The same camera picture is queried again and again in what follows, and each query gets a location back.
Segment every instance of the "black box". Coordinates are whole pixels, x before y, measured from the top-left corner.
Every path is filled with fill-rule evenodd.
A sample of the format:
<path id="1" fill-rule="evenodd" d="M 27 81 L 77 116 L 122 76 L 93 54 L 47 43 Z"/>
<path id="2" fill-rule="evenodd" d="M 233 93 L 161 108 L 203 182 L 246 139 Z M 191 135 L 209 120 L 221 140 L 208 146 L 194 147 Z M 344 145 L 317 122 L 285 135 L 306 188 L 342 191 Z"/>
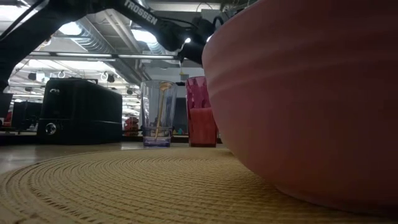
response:
<path id="1" fill-rule="evenodd" d="M 100 144 L 122 138 L 123 99 L 79 78 L 51 79 L 45 86 L 37 135 L 49 144 Z"/>

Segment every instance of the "ceiling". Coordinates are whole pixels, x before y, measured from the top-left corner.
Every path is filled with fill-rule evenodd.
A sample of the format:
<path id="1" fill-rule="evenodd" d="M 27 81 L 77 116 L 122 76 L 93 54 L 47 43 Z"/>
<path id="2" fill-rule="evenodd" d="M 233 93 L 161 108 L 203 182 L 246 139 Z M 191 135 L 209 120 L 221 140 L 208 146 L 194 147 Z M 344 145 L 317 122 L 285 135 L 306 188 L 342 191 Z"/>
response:
<path id="1" fill-rule="evenodd" d="M 22 1 L 33 4 L 33 0 Z M 213 17 L 220 14 L 220 8 L 231 9 L 240 5 L 239 0 L 209 0 L 200 3 L 195 0 L 139 0 L 145 6 L 149 6 L 156 16 L 192 21 L 194 17 L 202 16 L 205 19 L 210 15 Z M 18 6 L 16 0 L 0 1 L 0 33 L 16 20 L 27 7 Z M 131 26 L 134 23 L 120 13 L 108 9 L 107 11 L 90 14 L 72 24 L 65 25 L 57 31 L 49 43 L 42 44 L 36 51 L 44 52 L 76 52 L 96 54 L 161 54 L 175 55 L 175 52 L 168 52 L 157 46 L 150 48 L 149 44 L 140 41 L 136 33 L 132 33 Z M 68 78 L 82 77 L 98 79 L 99 84 L 113 87 L 123 95 L 126 95 L 127 88 L 131 87 L 135 94 L 126 95 L 126 103 L 129 98 L 139 98 L 139 85 L 144 80 L 167 80 L 180 82 L 180 72 L 189 74 L 190 77 L 203 76 L 203 69 L 195 62 L 186 60 L 182 68 L 177 61 L 173 60 L 138 60 L 138 59 L 117 59 L 97 60 L 95 58 L 63 58 L 63 57 L 27 57 L 14 69 L 10 79 L 10 89 L 18 96 L 15 99 L 40 101 L 44 89 L 34 87 L 27 89 L 27 86 L 45 85 L 51 77 Z M 29 79 L 30 73 L 36 73 L 36 79 Z M 107 81 L 109 75 L 114 75 L 115 81 Z"/>

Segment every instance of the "black robotic arm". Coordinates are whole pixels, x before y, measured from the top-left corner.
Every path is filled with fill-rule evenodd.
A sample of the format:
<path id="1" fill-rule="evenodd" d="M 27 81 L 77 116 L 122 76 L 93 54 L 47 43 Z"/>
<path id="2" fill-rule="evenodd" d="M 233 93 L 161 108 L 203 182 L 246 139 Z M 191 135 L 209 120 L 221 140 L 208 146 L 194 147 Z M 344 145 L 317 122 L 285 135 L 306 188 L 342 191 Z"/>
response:
<path id="1" fill-rule="evenodd" d="M 151 32 L 165 49 L 179 50 L 182 58 L 199 64 L 206 40 L 214 32 L 209 21 L 201 21 L 203 29 L 182 27 L 156 17 L 132 0 L 50 0 L 39 12 L 0 40 L 0 93 L 7 87 L 14 67 L 61 26 L 105 9 L 119 11 Z M 191 42 L 184 44 L 187 38 Z"/>

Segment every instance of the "bowl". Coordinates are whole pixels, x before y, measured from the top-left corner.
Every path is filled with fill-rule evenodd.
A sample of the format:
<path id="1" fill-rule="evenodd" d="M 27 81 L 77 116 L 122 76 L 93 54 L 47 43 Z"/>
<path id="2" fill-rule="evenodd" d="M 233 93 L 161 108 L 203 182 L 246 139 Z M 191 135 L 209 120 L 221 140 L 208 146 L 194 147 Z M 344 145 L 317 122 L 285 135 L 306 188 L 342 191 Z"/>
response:
<path id="1" fill-rule="evenodd" d="M 262 0 L 226 22 L 203 53 L 226 146 L 293 197 L 396 213 L 396 7 Z"/>

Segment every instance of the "red cup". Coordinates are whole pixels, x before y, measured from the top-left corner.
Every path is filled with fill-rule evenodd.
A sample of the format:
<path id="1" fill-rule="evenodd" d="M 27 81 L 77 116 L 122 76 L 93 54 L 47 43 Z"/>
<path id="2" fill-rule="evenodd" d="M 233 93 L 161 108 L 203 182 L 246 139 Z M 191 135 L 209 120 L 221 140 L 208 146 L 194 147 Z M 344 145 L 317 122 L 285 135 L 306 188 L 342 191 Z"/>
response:
<path id="1" fill-rule="evenodd" d="M 186 80 L 188 135 L 191 147 L 216 147 L 217 125 L 207 92 L 205 77 Z"/>

